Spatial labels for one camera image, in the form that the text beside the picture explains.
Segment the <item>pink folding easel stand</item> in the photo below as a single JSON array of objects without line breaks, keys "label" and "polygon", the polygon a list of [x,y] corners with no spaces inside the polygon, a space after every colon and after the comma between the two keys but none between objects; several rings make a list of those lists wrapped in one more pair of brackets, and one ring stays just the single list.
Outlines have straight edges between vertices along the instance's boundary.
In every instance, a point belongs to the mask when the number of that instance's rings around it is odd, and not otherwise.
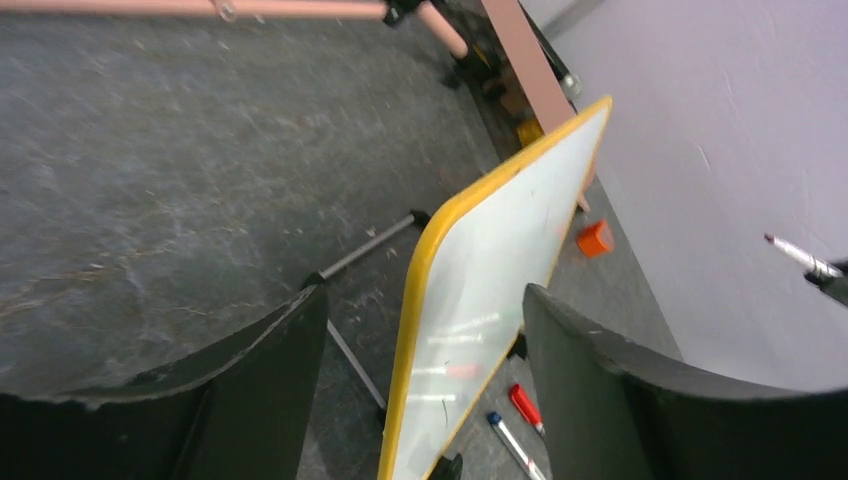
[{"label": "pink folding easel stand", "polygon": [[3,12],[73,13],[97,15],[216,16],[233,22],[240,17],[337,18],[379,20],[398,25],[418,17],[456,59],[469,54],[469,44],[430,1],[3,1]]}]

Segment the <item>black whiteboard clip foot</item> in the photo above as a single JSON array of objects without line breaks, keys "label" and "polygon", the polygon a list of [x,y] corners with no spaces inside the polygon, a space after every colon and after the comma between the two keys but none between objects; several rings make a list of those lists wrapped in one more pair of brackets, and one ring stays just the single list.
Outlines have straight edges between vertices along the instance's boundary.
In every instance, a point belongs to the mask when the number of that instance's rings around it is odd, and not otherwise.
[{"label": "black whiteboard clip foot", "polygon": [[428,480],[460,480],[463,473],[464,461],[457,453],[452,458],[442,456],[436,463]]}]

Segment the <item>purple whiteboard marker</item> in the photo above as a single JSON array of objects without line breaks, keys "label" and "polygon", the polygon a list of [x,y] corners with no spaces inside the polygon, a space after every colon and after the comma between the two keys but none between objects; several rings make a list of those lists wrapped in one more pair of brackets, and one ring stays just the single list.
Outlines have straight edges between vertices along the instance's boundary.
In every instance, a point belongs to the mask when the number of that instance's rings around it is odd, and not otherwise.
[{"label": "purple whiteboard marker", "polygon": [[844,272],[834,264],[815,257],[811,253],[785,239],[776,237],[769,233],[764,233],[763,237],[768,244],[772,245],[793,261],[800,264],[814,278],[827,280],[839,278],[844,275]]}]

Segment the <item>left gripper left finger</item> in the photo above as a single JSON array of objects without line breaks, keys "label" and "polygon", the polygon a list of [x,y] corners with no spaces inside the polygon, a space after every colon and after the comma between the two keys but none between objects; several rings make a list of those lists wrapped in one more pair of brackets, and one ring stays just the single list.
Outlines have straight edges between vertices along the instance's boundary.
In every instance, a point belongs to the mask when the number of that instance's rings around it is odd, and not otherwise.
[{"label": "left gripper left finger", "polygon": [[321,368],[328,294],[115,387],[1,398],[5,479],[292,479]]}]

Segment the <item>orange semicircle block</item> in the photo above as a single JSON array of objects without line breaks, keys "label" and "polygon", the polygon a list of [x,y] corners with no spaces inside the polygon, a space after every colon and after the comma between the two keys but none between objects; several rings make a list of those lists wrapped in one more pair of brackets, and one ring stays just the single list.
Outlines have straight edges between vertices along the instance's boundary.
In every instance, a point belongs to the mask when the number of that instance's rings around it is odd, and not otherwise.
[{"label": "orange semicircle block", "polygon": [[576,237],[578,249],[588,258],[610,253],[615,248],[615,239],[606,220],[597,221],[580,231]]}]

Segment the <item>yellow-framed whiteboard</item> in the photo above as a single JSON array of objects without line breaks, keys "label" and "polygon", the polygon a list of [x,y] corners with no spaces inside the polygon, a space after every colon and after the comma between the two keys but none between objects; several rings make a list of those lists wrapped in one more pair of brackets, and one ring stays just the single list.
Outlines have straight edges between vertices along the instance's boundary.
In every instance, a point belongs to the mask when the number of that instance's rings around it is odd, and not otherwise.
[{"label": "yellow-framed whiteboard", "polygon": [[548,285],[606,130],[603,97],[446,201],[409,262],[378,467],[425,479]]}]

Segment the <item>blue whiteboard marker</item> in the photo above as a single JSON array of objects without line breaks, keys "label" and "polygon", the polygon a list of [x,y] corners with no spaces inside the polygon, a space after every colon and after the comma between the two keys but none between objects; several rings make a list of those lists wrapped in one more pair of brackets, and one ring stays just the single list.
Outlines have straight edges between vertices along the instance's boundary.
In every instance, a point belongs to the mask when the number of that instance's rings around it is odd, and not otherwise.
[{"label": "blue whiteboard marker", "polygon": [[486,414],[486,419],[492,429],[509,449],[515,460],[523,467],[526,475],[531,480],[546,480],[542,470],[538,467],[532,457],[523,449],[518,440],[511,433],[501,415],[496,411]]}]

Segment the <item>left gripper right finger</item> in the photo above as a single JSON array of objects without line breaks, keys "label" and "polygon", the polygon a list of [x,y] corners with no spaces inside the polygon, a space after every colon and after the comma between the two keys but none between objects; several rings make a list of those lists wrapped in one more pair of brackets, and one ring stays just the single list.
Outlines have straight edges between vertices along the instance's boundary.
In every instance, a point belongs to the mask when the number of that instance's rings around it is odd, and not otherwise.
[{"label": "left gripper right finger", "polygon": [[843,479],[847,393],[734,379],[604,328],[530,284],[529,362],[556,479]]}]

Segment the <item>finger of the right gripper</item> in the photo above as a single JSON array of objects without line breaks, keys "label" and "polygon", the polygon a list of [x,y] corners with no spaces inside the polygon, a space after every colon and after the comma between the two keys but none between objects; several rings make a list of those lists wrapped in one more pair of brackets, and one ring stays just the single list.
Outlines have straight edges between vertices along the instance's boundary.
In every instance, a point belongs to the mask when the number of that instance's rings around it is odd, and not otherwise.
[{"label": "finger of the right gripper", "polygon": [[834,261],[832,265],[842,272],[841,276],[823,277],[816,275],[812,271],[808,271],[804,274],[804,278],[807,282],[818,288],[821,293],[842,306],[847,307],[847,260]]}]

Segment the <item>red whiteboard marker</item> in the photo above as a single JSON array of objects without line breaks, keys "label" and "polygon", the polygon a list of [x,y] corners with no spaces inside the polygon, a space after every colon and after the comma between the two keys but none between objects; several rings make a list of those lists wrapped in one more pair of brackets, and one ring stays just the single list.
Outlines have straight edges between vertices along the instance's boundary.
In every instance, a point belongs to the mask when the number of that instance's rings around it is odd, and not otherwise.
[{"label": "red whiteboard marker", "polygon": [[540,411],[526,390],[520,384],[515,383],[509,388],[508,397],[522,418],[540,437],[544,437],[545,428]]}]

